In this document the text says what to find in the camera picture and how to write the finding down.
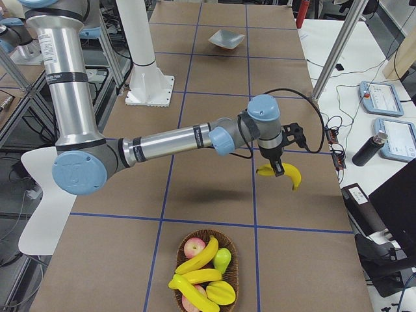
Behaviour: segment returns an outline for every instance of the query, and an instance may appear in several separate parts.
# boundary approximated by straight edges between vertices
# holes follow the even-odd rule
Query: fruit basket
[[[231,312],[235,307],[239,295],[239,264],[237,259],[237,251],[231,239],[229,239],[223,233],[213,229],[201,229],[188,234],[179,245],[179,249],[177,251],[176,267],[188,260],[185,256],[184,245],[189,239],[197,237],[207,244],[210,240],[210,235],[213,235],[218,240],[218,248],[227,248],[231,253],[231,261],[226,271],[222,274],[222,280],[228,282],[233,287],[235,291],[235,301],[229,305],[220,305],[220,312]],[[182,294],[177,289],[175,290],[175,297],[180,310],[182,312],[187,312],[182,305]]]

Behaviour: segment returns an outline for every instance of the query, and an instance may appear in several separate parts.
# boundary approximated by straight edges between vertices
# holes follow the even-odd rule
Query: green pear
[[[214,257],[213,263],[214,267],[224,274],[227,270],[229,262],[231,261],[231,252],[227,248],[218,249]]]

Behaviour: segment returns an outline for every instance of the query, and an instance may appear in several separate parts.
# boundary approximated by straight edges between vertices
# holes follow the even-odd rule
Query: gray floor
[[[337,13],[337,10],[338,7],[326,3],[323,13]],[[386,15],[381,8],[379,8],[378,13],[373,18],[367,20],[367,25],[385,54],[387,54],[389,49],[390,53],[394,51],[403,40],[401,34],[395,39],[399,30],[390,21],[386,20]],[[404,86],[410,96],[414,96],[416,94],[416,75],[410,75],[404,81]],[[45,144],[44,140],[40,139],[39,135],[31,131],[24,123],[21,123],[16,128],[14,135],[10,137],[8,143],[12,145],[21,143],[32,146]],[[19,218],[19,215],[31,214],[40,200],[39,198],[32,200],[25,195],[26,190],[31,190],[34,187],[34,181],[30,178],[22,179],[16,173],[12,165],[17,160],[2,158],[13,157],[19,159],[20,156],[21,154],[19,153],[0,153],[0,185],[2,186],[0,187],[0,213],[11,214],[9,218],[0,218],[0,308],[4,304],[26,258],[25,256],[20,257],[12,265],[5,267],[1,267],[1,263],[8,262],[18,253],[18,239],[26,223],[26,220]],[[40,280],[39,266],[32,265],[28,270],[31,270],[29,273],[34,278],[25,280],[26,285],[22,285],[19,299],[30,294]],[[16,311],[27,311],[29,306],[30,302],[22,305]]]

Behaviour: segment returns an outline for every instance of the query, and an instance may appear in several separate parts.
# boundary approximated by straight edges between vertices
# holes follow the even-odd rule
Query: device screen
[[[391,86],[372,83],[367,84],[367,88],[369,89],[373,105],[376,109],[398,112],[395,94]]]
[[[389,136],[388,141],[392,154],[416,157],[416,143],[410,125],[385,120],[384,127]]]

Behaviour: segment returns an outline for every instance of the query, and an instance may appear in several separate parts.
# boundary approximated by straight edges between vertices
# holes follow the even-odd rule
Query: black bottle
[[[352,162],[356,166],[364,166],[377,151],[384,146],[387,134],[379,131],[377,135],[370,137],[359,151],[352,157]]]

